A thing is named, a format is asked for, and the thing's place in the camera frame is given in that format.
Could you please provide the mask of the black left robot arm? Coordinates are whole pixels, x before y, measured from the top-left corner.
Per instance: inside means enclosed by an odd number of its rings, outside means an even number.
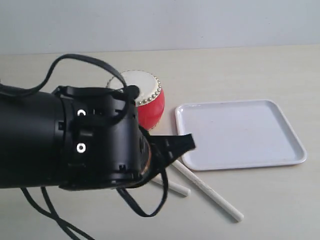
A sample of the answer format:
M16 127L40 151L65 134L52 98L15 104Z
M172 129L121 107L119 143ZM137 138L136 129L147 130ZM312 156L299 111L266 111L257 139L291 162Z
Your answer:
M139 125L136 86L59 86L0 99L0 186L68 191L137 188L188 151L187 135Z

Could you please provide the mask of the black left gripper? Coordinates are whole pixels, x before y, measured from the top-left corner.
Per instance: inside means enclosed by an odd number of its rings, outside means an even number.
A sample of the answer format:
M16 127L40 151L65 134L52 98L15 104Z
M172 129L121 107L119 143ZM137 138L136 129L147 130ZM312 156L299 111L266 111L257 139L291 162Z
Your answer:
M136 188L196 148L192 134L151 135L139 126L139 88L59 86L65 114L60 188Z

